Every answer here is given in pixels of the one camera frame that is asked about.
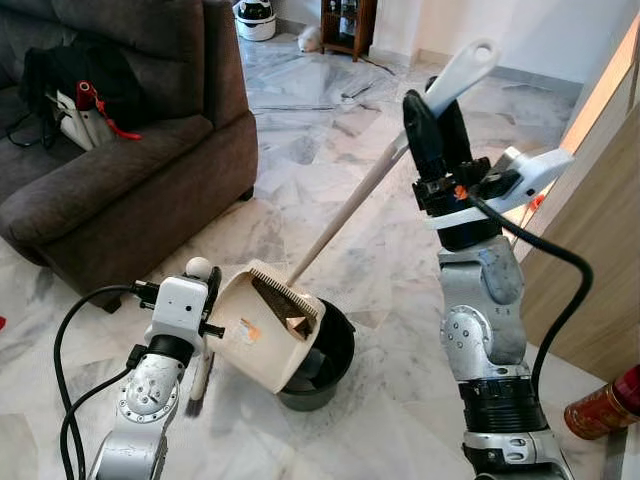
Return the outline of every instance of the white appliance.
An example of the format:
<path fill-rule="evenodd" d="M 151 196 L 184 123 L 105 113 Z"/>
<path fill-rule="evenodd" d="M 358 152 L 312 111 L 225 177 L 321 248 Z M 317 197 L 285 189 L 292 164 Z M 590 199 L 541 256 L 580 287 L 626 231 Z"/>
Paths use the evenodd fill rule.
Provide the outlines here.
<path fill-rule="evenodd" d="M 233 6 L 233 13 L 242 38 L 261 42 L 276 34 L 276 14 L 270 0 L 243 0 Z"/>

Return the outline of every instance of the dustpan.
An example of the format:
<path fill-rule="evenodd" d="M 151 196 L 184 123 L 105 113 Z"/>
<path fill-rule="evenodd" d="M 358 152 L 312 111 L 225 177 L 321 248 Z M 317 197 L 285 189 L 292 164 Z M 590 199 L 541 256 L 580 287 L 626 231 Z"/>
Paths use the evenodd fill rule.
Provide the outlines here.
<path fill-rule="evenodd" d="M 271 289 L 272 299 L 265 295 L 265 300 L 256 289 L 256 281 L 261 282 L 258 288 L 263 294 Z M 310 323 L 306 335 L 292 332 L 291 324 L 287 325 L 286 318 L 277 314 L 278 308 L 274 312 L 270 306 L 283 302 L 304 314 Z M 224 327 L 225 332 L 222 338 L 209 337 L 209 346 L 267 390 L 277 393 L 309 354 L 324 314 L 325 306 L 320 300 L 297 287 L 287 287 L 281 272 L 253 260 L 220 293 L 210 322 Z"/>

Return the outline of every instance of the white bracket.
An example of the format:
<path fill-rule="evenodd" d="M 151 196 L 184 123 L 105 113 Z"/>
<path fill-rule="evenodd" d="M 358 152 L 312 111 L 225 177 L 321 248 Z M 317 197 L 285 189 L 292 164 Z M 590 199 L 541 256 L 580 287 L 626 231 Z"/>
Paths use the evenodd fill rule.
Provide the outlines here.
<path fill-rule="evenodd" d="M 509 162 L 507 168 L 516 170 L 521 176 L 518 183 L 505 195 L 486 201 L 491 208 L 503 213 L 531 202 L 547 185 L 562 175 L 573 161 L 573 156 L 566 150 L 558 148 L 531 157 L 514 147 L 509 147 L 500 161 Z M 440 230 L 486 218 L 480 210 L 471 207 L 441 217 L 429 217 L 427 227 L 431 230 Z"/>
<path fill-rule="evenodd" d="M 198 334 L 202 310 L 207 300 L 207 284 L 185 277 L 169 277 L 160 284 L 146 342 L 156 335 L 171 335 L 193 345 L 194 355 L 202 352 L 204 341 Z"/>

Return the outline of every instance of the orange marking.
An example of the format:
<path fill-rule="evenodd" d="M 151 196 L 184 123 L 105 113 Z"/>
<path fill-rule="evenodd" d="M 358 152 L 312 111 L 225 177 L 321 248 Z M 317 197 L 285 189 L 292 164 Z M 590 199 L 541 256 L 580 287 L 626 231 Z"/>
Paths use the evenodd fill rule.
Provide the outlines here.
<path fill-rule="evenodd" d="M 469 197 L 467 189 L 462 185 L 458 185 L 455 189 L 456 200 L 466 200 Z"/>
<path fill-rule="evenodd" d="M 241 318 L 240 323 L 242 323 L 242 325 L 247 329 L 249 340 L 251 340 L 252 342 L 257 341 L 262 336 L 262 332 L 260 331 L 260 329 L 253 326 L 249 320 Z"/>
<path fill-rule="evenodd" d="M 536 210 L 538 210 L 538 208 L 540 208 L 540 204 L 544 202 L 544 199 L 545 199 L 544 195 L 538 195 L 535 198 L 535 200 L 531 202 L 531 204 L 529 205 L 529 207 L 531 208 L 531 211 L 535 212 Z"/>

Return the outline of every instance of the black bucket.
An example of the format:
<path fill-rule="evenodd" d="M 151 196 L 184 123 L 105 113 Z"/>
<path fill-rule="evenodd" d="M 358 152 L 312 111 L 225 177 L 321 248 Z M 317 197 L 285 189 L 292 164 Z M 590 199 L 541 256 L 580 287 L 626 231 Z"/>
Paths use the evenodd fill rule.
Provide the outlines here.
<path fill-rule="evenodd" d="M 356 329 L 347 317 L 329 302 L 322 300 L 327 311 L 322 319 L 320 332 L 313 343 L 312 354 L 307 357 L 293 378 L 278 392 L 278 398 L 292 410 L 310 412 L 324 407 L 338 388 L 338 382 L 344 377 L 353 360 Z M 322 358 L 321 365 L 315 369 L 313 378 L 305 374 L 309 371 L 311 357 Z"/>

